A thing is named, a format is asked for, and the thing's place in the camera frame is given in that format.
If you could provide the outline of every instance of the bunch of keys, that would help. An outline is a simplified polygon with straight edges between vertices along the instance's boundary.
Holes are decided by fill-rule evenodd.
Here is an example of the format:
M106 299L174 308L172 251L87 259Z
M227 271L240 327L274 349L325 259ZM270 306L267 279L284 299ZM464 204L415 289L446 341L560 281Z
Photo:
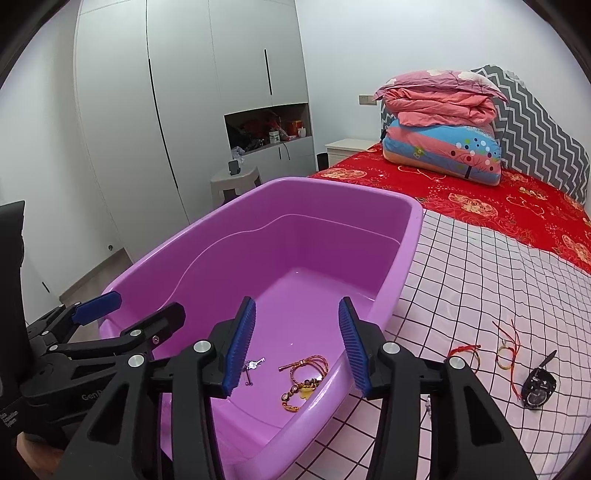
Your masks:
M245 362L244 363L244 368L242 369L243 371L246 372L246 385L247 386L251 386L252 385L252 381L251 381L251 376L248 373L249 370L254 370L255 368L257 368L261 363L263 363L265 361L265 357L261 358L258 362L255 362L253 360L249 361L249 362Z

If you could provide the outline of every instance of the white bedside table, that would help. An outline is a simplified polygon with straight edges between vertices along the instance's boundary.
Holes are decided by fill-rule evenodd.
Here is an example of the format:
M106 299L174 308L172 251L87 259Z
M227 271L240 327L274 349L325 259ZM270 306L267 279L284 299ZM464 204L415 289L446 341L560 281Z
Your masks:
M373 140L356 140L354 138L345 138L338 142L329 143L326 146L326 151L329 155L329 167L337 164L341 160L362 152L368 148L373 147L377 141Z

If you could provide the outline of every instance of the checkered cloth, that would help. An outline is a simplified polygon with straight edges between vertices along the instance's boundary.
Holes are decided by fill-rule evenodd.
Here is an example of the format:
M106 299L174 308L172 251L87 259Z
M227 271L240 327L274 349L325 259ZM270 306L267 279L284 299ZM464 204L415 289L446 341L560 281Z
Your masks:
M541 480L551 480L591 422L591 281L558 256L526 247L502 233L425 211L423 230L387 339L421 358L442 361L450 348L480 344L478 378L496 401ZM519 331L518 391L529 371L557 349L546 369L558 380L541 410L525 410L495 363L505 336L494 322ZM471 361L471 353L462 353ZM417 479L429 476L431 421L421 402ZM282 480L365 480L380 401L356 389Z

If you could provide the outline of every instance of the red string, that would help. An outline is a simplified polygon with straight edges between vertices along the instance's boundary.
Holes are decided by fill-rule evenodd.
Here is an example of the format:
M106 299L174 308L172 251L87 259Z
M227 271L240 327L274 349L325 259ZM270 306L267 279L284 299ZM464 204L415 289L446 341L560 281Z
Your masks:
M456 353L472 352L472 355L475 356L476 360L478 361L478 366L476 367L476 370L474 370L474 373L477 374L480 370L480 355L478 355L479 348L481 348L480 345L462 345L449 350L447 357L450 358L451 356L454 356Z
M515 372L515 362L517 361L517 354L519 353L519 349L521 348L521 340L519 339L519 332L517 331L517 329L515 328L515 322L513 321L513 319L511 319L511 326L513 327L513 331L515 332L515 337L512 338L511 335L509 335L506 331L504 331L501 328L501 325L493 322L493 324L501 331L505 334L505 336L507 337L507 341L513 343L513 346L503 346L502 348L499 348L496 351L496 364L499 365L499 367L503 368L503 369L508 369L511 371L511 390L513 390L513 393L515 394L515 396L517 397L517 400L521 401L521 395L519 394L519 392L517 391L517 388L515 386L515 382L513 380L514 377L514 372ZM499 352L501 350L509 350L513 355L511 358L511 365L509 366L509 368L504 368L500 363L499 363Z

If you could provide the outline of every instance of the electrical outlet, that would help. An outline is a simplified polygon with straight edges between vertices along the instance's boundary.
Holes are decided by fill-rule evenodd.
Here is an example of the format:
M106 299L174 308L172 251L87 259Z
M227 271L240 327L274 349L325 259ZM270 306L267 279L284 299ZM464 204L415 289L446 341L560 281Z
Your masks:
M374 100L373 95L359 95L360 105L377 105L377 101Z

